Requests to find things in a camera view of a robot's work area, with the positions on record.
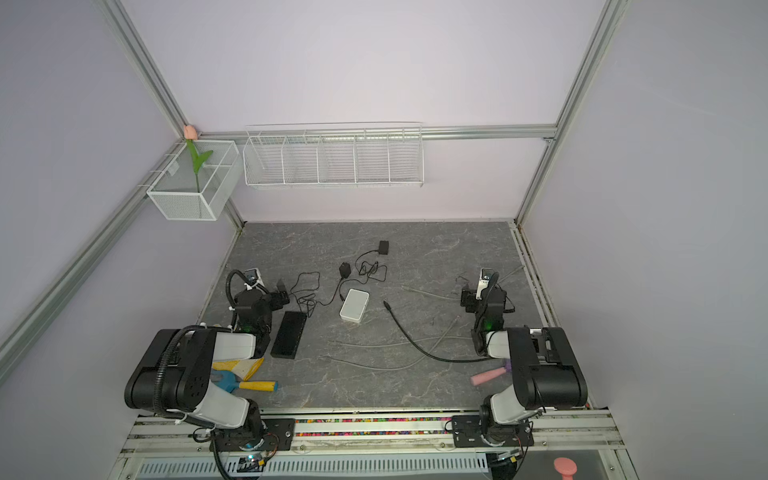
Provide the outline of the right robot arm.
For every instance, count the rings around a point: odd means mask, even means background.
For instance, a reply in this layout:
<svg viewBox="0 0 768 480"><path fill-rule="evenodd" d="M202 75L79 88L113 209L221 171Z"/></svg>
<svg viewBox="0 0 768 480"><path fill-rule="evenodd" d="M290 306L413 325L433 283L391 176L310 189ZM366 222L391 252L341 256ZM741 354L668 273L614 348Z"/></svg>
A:
<svg viewBox="0 0 768 480"><path fill-rule="evenodd" d="M475 316L470 338L484 359L505 362L511 384L487 397L479 410L480 439L494 447L522 443L531 420L548 408L585 407L585 377L560 327L506 327L504 315L513 307L498 284L499 273L480 272L474 290L464 289L460 305Z"/></svg>

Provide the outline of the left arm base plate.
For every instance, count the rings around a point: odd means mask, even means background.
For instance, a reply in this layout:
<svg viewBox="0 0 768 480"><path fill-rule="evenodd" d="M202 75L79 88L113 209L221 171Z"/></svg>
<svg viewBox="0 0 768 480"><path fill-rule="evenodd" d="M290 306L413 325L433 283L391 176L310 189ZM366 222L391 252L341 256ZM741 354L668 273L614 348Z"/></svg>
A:
<svg viewBox="0 0 768 480"><path fill-rule="evenodd" d="M255 432L246 427L215 430L211 440L219 452L287 451L291 448L295 427L295 418L266 418Z"/></svg>

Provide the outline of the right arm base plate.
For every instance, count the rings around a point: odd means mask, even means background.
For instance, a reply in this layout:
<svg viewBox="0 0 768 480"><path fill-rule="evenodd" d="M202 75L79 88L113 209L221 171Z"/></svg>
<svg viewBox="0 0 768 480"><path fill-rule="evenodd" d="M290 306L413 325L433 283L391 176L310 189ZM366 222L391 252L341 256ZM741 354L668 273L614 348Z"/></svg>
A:
<svg viewBox="0 0 768 480"><path fill-rule="evenodd" d="M457 448L530 447L534 444L532 430L530 423L497 424L479 414L454 415L447 422L447 431Z"/></svg>

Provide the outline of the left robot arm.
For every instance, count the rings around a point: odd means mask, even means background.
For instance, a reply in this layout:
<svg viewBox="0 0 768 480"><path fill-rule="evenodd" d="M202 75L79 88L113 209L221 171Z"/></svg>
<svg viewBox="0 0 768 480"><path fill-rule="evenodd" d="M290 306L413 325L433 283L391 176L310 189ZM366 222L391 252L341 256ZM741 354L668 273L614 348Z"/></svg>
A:
<svg viewBox="0 0 768 480"><path fill-rule="evenodd" d="M261 272L232 270L225 280L227 326L162 329L124 389L128 408L203 429L219 451L265 449L272 438L257 403L222 387L216 374L245 380L264 359L273 313L290 303L283 281L270 290Z"/></svg>

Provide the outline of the black network switch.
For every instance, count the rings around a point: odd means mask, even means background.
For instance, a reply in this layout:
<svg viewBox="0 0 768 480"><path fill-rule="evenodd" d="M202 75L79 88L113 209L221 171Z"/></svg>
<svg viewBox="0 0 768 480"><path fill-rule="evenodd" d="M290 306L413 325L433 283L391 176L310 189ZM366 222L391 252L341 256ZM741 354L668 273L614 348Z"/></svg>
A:
<svg viewBox="0 0 768 480"><path fill-rule="evenodd" d="M273 358L293 360L298 352L307 315L300 311L287 311L280 323L270 355Z"/></svg>

